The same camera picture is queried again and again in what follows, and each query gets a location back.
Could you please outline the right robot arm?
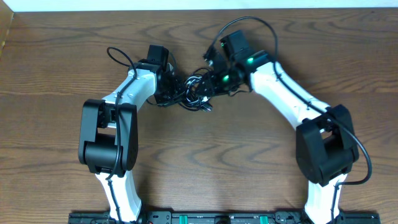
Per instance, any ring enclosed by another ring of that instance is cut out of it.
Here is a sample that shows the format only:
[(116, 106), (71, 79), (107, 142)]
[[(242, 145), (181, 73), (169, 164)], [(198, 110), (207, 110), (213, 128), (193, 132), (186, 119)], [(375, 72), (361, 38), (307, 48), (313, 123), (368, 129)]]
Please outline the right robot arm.
[(199, 96), (226, 95), (246, 84), (263, 96), (295, 130), (296, 161), (308, 180), (304, 207), (312, 223), (332, 223), (340, 211), (340, 189), (359, 158), (350, 112), (331, 107), (291, 79), (275, 57), (255, 51), (239, 30), (210, 45), (203, 58), (213, 68), (198, 85)]

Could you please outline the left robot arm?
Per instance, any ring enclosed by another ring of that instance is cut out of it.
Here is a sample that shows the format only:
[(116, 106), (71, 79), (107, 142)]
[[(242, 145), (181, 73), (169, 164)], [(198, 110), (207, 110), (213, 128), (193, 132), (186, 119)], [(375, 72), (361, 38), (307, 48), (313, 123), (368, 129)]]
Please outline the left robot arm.
[(71, 213), (69, 223), (142, 223), (142, 200), (132, 168), (138, 153), (137, 112), (151, 96), (159, 106), (179, 98), (173, 55), (161, 45), (150, 45), (147, 57), (129, 60), (126, 79), (100, 100), (86, 100), (82, 107), (78, 160), (102, 184), (110, 210)]

